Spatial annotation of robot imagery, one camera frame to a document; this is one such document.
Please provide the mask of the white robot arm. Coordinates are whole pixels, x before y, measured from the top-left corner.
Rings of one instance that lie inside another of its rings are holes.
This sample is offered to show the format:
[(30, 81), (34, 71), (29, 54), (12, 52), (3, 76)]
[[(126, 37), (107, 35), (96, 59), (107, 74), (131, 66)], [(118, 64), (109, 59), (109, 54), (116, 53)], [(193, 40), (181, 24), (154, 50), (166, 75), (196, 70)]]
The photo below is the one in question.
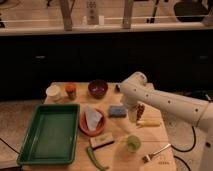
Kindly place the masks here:
[(213, 171), (213, 102), (146, 87), (147, 77), (135, 72), (120, 83), (121, 102), (134, 108), (139, 102), (166, 111), (207, 133), (199, 171)]

